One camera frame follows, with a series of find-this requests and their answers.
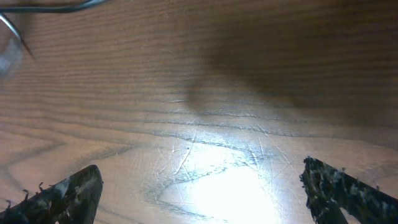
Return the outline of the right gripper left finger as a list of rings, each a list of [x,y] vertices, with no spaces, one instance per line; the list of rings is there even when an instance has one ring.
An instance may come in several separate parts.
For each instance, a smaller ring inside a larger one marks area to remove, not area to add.
[[[15,206],[8,200],[1,224],[93,224],[100,202],[103,179],[90,165],[33,195],[24,189],[24,199]]]

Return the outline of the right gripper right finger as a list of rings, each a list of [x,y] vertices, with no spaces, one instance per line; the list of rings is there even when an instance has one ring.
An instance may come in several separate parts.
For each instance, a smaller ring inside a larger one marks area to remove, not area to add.
[[[312,157],[303,160],[300,181],[315,223],[347,223],[342,210],[360,223],[397,223],[397,199]]]

